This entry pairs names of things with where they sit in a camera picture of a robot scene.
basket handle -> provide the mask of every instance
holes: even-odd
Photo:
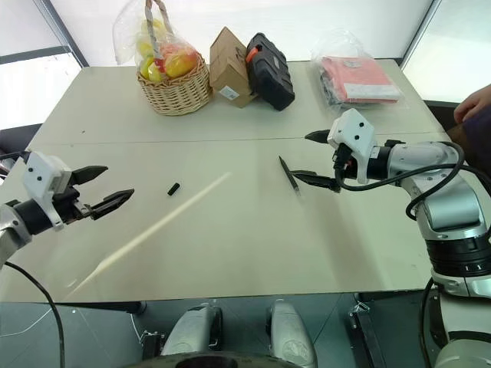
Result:
[[[159,47],[157,46],[157,39],[155,37],[155,32],[153,30],[153,16],[152,16],[152,3],[155,2],[159,7],[160,14],[162,15],[163,25],[166,28],[166,31],[173,35],[172,27],[170,26],[169,15],[167,15],[166,6],[163,4],[161,0],[145,0],[145,18],[147,19],[147,30],[148,35],[150,36],[150,43],[152,44],[153,49],[153,60],[155,65],[159,68],[160,72],[164,72],[163,70],[163,59],[162,55],[160,55]]]

person's hand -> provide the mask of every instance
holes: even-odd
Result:
[[[484,107],[491,105],[491,84],[468,96],[453,112],[457,124],[476,115]]]

yellow fruit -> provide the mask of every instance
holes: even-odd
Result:
[[[155,65],[155,63],[150,64],[148,67],[148,79],[152,82],[160,82],[162,80],[159,68]]]
[[[166,57],[166,74],[170,78],[181,77],[189,73],[197,62],[196,52],[188,54],[185,50],[176,52]]]
[[[154,19],[152,24],[153,24],[153,31],[156,34],[159,35],[166,34],[166,26],[163,25],[163,23],[159,19]],[[147,21],[141,22],[141,33],[148,35]]]
[[[153,56],[149,56],[141,62],[140,73],[143,76],[143,78],[150,79],[150,76],[148,74],[148,68],[152,63],[153,63]]]
[[[137,50],[142,58],[153,55],[152,45],[142,39],[137,41]]]

floor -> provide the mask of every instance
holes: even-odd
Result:
[[[222,308],[224,350],[268,353],[265,311],[279,296],[153,301],[135,317],[143,330],[168,334],[188,308],[208,301]],[[363,350],[350,340],[347,312],[353,294],[283,297],[294,304],[315,343],[319,367],[366,367]],[[387,367],[423,366],[417,342],[420,294],[405,294],[370,302],[374,329]],[[46,304],[0,304],[0,367],[58,366],[58,332],[49,312],[30,330],[22,331],[49,310]],[[119,367],[136,363],[141,346],[125,312],[60,307],[64,324],[67,367]],[[430,354],[437,349],[432,345]]]

wicker basket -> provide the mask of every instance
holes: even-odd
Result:
[[[166,28],[171,30],[165,6],[160,0],[153,1],[159,6]],[[151,6],[152,0],[147,0],[146,7],[150,9]],[[150,39],[154,41],[151,11],[146,11],[145,14]],[[161,58],[158,55],[158,47],[155,42],[153,43],[153,51],[155,57]],[[162,115],[177,116],[192,113],[206,105],[212,95],[212,89],[209,86],[208,67],[200,54],[198,54],[196,67],[182,77],[169,79],[163,74],[161,82],[152,82],[137,72],[137,78],[150,105]]]

